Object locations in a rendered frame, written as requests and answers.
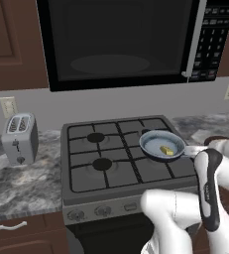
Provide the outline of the black microwave oven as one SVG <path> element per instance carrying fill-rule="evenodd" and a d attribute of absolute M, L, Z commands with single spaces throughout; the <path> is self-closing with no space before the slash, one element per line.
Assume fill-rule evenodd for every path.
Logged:
<path fill-rule="evenodd" d="M 207 0 L 190 78 L 199 0 L 36 0 L 52 92 L 213 81 L 229 0 Z"/>

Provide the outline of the blue frying pan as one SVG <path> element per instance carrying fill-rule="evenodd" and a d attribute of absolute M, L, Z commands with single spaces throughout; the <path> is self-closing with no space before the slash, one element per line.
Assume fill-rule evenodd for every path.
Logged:
<path fill-rule="evenodd" d="M 143 153 L 157 162 L 173 162 L 179 158 L 194 158 L 199 152 L 206 149 L 206 146 L 186 145 L 182 138 L 176 134 L 163 131 L 152 130 L 144 133 L 139 140 Z M 161 146 L 167 146 L 173 150 L 173 155 L 164 154 Z"/>

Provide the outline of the dark brown round object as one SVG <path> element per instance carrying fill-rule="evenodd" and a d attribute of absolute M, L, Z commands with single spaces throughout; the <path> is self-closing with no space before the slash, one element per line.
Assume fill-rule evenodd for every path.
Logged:
<path fill-rule="evenodd" d="M 215 140 L 229 140 L 229 138 L 225 136 L 210 136 L 204 140 L 204 146 L 208 146 L 212 141 Z"/>

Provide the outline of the grey hob knob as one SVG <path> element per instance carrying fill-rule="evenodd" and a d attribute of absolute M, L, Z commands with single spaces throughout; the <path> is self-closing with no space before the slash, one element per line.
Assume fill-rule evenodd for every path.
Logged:
<path fill-rule="evenodd" d="M 72 210 L 67 214 L 69 220 L 80 221 L 84 217 L 84 212 L 78 209 Z"/>
<path fill-rule="evenodd" d="M 111 214 L 111 207 L 106 205 L 98 206 L 95 209 L 95 214 L 98 216 L 108 216 Z"/>

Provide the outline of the grey gas hob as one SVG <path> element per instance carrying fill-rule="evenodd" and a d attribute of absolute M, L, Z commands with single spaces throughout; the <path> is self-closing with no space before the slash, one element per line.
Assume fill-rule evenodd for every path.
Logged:
<path fill-rule="evenodd" d="M 61 200 L 66 225 L 139 213 L 140 198 L 152 189 L 197 192 L 193 162 L 159 163 L 141 150 L 149 130 L 176 130 L 163 115 L 65 124 L 61 129 Z M 111 214 L 98 216 L 98 206 Z M 80 221 L 67 214 L 81 210 Z"/>

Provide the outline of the brown lower cupboard door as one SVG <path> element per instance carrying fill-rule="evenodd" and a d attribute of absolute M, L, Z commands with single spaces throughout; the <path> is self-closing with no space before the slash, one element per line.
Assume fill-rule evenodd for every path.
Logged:
<path fill-rule="evenodd" d="M 66 243 L 50 239 L 0 240 L 0 254 L 69 254 Z"/>

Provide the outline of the yellow butter stick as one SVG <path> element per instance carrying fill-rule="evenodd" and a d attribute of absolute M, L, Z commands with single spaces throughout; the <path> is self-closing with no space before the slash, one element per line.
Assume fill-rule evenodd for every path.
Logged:
<path fill-rule="evenodd" d="M 164 154 L 166 154 L 166 155 L 169 155 L 169 156 L 172 156 L 172 155 L 173 155 L 173 150 L 170 149 L 170 148 L 167 147 L 167 146 L 161 146 L 161 147 L 160 147 L 160 150 L 161 150 Z"/>

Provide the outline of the brown drawer front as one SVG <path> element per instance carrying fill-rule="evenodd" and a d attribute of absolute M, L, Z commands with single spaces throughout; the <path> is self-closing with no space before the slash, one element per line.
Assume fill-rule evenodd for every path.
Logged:
<path fill-rule="evenodd" d="M 14 231 L 0 230 L 0 240 L 64 228 L 62 213 L 60 211 L 3 220 L 0 221 L 0 225 L 14 226 L 22 221 L 27 221 L 28 225 Z"/>

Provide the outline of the silver toaster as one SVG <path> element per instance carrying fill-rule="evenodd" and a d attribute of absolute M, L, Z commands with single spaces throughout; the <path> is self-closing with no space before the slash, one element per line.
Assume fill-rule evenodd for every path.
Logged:
<path fill-rule="evenodd" d="M 6 121 L 1 141 L 12 167 L 33 164 L 39 148 L 35 115 L 18 113 L 11 116 Z"/>

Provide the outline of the black oven door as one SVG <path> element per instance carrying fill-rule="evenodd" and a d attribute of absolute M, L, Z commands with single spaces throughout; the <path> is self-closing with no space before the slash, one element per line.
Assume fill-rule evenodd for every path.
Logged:
<path fill-rule="evenodd" d="M 141 254 L 153 232 L 143 213 L 66 226 L 70 254 Z"/>

